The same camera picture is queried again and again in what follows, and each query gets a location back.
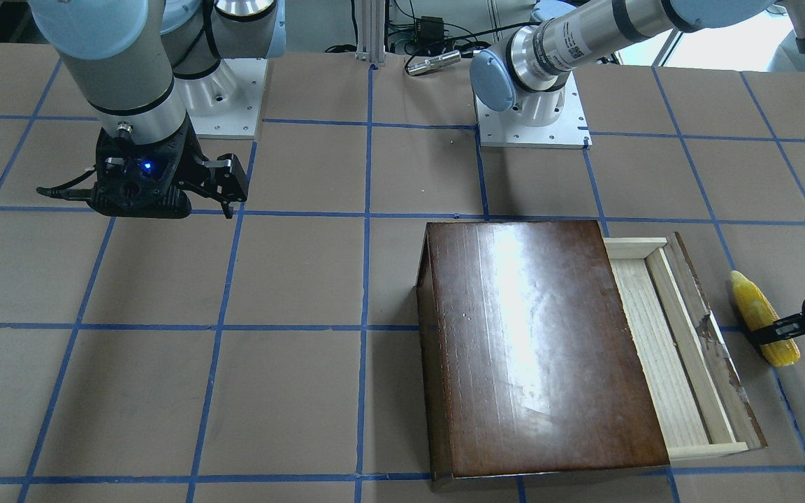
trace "white mounting plate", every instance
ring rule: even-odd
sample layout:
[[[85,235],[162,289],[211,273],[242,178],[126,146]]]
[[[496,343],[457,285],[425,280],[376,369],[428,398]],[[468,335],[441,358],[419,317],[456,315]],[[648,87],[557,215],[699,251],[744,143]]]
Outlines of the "white mounting plate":
[[[226,63],[238,77],[243,91],[240,100],[229,111],[219,115],[192,115],[191,124],[199,138],[223,140],[255,140],[259,111],[266,90],[267,59],[227,59]]]
[[[586,113],[576,89],[573,75],[565,85],[565,105],[558,120],[550,125],[533,127],[517,123],[517,115],[490,110],[479,98],[477,117],[480,144],[485,147],[537,147],[537,149],[582,149],[592,144]]]

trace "yellow corn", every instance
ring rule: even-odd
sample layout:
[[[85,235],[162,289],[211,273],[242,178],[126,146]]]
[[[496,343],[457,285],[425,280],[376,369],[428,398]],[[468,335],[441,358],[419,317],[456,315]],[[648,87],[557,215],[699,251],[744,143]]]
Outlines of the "yellow corn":
[[[756,284],[751,282],[744,274],[732,271],[732,292],[735,302],[738,303],[738,311],[741,318],[747,323],[747,328],[756,330],[767,327],[778,319],[776,310],[770,305],[769,300],[760,292]],[[799,348],[795,341],[786,340],[772,344],[763,344],[760,351],[767,362],[776,367],[792,365],[799,360]]]

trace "wooden box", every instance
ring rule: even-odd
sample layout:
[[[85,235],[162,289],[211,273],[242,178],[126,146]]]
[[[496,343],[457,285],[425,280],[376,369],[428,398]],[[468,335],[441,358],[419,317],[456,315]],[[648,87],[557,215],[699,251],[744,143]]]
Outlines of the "wooden box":
[[[416,293],[435,483],[766,445],[677,235],[428,224]]]

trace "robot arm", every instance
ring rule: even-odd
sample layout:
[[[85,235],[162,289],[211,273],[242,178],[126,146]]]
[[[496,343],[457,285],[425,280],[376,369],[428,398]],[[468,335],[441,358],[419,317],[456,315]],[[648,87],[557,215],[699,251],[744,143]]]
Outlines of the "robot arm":
[[[565,98],[559,92],[571,70],[594,63],[633,43],[645,41],[671,28],[691,32],[732,25],[762,12],[772,0],[593,0],[572,12],[546,20],[536,28],[519,29],[505,41],[474,57],[470,77],[478,98],[496,112],[520,110],[527,125],[550,124],[556,117],[541,117],[542,106],[528,114],[531,103],[546,101],[555,111]],[[805,0],[783,0],[797,33],[799,51],[805,54]],[[528,122],[541,117],[538,124]],[[805,334],[802,312],[758,328],[752,338],[772,344]]]
[[[671,28],[699,31],[746,20],[772,0],[593,0],[537,27],[519,29],[474,57],[470,82],[501,112],[558,92],[569,73],[601,54],[646,41]]]
[[[204,156],[177,79],[205,79],[223,57],[284,53],[284,0],[29,4],[102,125],[94,186],[72,189],[81,177],[36,191],[108,216],[157,219],[188,216],[185,191],[193,191],[218,201],[230,219],[249,181],[236,155]]]

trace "cable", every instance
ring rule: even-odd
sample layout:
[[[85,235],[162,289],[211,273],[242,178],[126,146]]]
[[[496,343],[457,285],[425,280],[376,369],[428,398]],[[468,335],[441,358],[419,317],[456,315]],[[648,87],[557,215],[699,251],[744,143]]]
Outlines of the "cable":
[[[515,24],[509,24],[508,26],[502,26],[501,28],[487,29],[486,31],[478,31],[477,33],[472,33],[472,35],[470,35],[470,36],[469,35],[462,35],[460,37],[445,38],[445,39],[443,39],[443,41],[431,42],[430,44],[425,45],[425,47],[422,47],[421,49],[429,48],[431,45],[445,44],[446,42],[464,41],[464,39],[471,38],[472,36],[473,37],[479,37],[480,35],[486,35],[488,33],[496,33],[496,32],[499,32],[499,31],[505,31],[505,29],[523,28],[524,26],[537,26],[537,25],[539,25],[538,22],[518,22],[518,23],[515,23]],[[412,63],[413,59],[415,59],[414,54],[411,57],[409,57],[409,59],[406,60],[405,64],[403,64],[403,66],[402,66],[402,70],[405,71],[406,75],[408,75],[409,77],[415,77],[415,75],[412,75],[411,73],[409,73],[409,64]]]
[[[198,32],[197,37],[194,38],[194,41],[191,41],[191,44],[188,45],[188,48],[185,49],[185,52],[182,53],[182,56],[179,58],[179,61],[176,61],[173,64],[173,70],[179,67],[180,64],[185,63],[185,60],[188,58],[188,55],[191,54],[192,49],[194,49],[195,45],[198,45],[198,42],[201,41],[201,37],[204,36],[204,26],[201,27],[201,31]]]
[[[82,175],[77,176],[70,182],[65,182],[65,184],[55,185],[55,187],[36,187],[36,193],[51,198],[63,198],[65,201],[88,201],[92,191],[87,189],[68,191],[67,189],[85,181],[92,175],[95,175],[95,169],[93,168],[83,172]]]
[[[464,31],[465,33],[467,33],[467,35],[470,35],[470,37],[466,37],[466,38],[473,38],[475,42],[477,41],[477,35],[476,34],[474,34],[469,29],[464,28],[462,26],[459,26],[457,24],[453,24],[453,23],[450,23],[450,22],[438,22],[438,20],[428,20],[428,19],[424,19],[424,18],[421,18],[421,19],[416,18],[415,17],[415,7],[412,5],[412,0],[409,0],[409,7],[411,7],[411,9],[412,9],[411,14],[405,12],[405,10],[403,10],[402,7],[400,7],[400,4],[399,4],[399,2],[397,0],[393,0],[393,3],[396,3],[396,8],[399,9],[400,12],[403,13],[403,15],[408,16],[409,18],[412,18],[413,20],[416,20],[416,22],[433,22],[435,24],[443,24],[443,25],[452,26],[453,28],[458,28],[461,31]]]
[[[352,36],[358,45],[358,25],[356,24],[356,0],[349,0],[349,16],[352,19]]]
[[[341,44],[341,45],[332,45],[329,48],[325,49],[326,53],[354,53],[356,51],[356,46],[352,44]]]

